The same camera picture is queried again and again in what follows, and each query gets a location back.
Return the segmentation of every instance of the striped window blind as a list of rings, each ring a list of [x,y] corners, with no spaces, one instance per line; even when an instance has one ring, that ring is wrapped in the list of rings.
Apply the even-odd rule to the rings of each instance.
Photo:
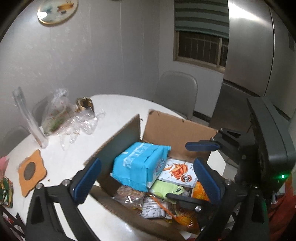
[[[227,0],[175,0],[175,30],[228,39]]]

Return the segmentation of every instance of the wooden coaster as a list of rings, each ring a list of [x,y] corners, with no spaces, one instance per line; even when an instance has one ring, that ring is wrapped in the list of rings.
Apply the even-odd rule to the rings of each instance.
[[[29,158],[23,161],[18,169],[18,174],[22,195],[26,197],[47,174],[40,150],[36,150]]]

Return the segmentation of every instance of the gray chair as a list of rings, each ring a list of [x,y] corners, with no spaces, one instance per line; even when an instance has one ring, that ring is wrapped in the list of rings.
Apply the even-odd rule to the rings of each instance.
[[[16,126],[9,130],[3,138],[0,156],[5,156],[12,151],[28,135],[29,131],[23,126]]]
[[[39,101],[32,109],[32,116],[36,120],[38,126],[41,126],[43,113],[48,101],[50,101],[51,96],[46,96],[44,99]]]
[[[153,102],[191,120],[196,97],[197,81],[194,77],[182,72],[167,71],[159,79]]]

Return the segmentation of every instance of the blue snack package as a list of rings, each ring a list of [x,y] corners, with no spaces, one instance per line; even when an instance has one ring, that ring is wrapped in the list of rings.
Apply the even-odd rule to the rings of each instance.
[[[111,176],[121,184],[147,192],[168,158],[170,146],[136,142],[114,160]]]

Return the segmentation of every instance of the white round table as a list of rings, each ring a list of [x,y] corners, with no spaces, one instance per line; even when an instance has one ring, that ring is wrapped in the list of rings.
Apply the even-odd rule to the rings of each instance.
[[[149,109],[159,110],[180,117],[175,112],[161,105],[136,97],[94,95],[91,99],[95,110],[103,109],[106,112],[105,117],[98,122],[96,130],[92,135],[81,133],[76,142],[70,144],[66,151],[62,149],[57,135],[49,137],[49,144],[45,149],[41,149],[33,136],[29,135],[9,153],[9,164],[5,175],[13,182],[14,194],[13,208],[9,208],[8,210],[14,216],[16,213],[19,213],[25,223],[33,191],[31,191],[26,198],[21,195],[17,168],[19,164],[36,149],[41,150],[44,166],[47,169],[47,176],[41,183],[43,183],[44,186],[59,185],[64,179],[72,178],[78,170],[83,169],[85,160],[123,127],[134,115],[139,113],[140,118],[143,119],[143,121],[141,121],[141,137],[143,136]],[[55,207],[66,235],[76,240],[60,205],[55,204]],[[88,195],[85,203],[79,205],[78,208],[94,233],[102,241],[156,240],[155,237],[143,233],[123,222],[101,206],[90,195]]]

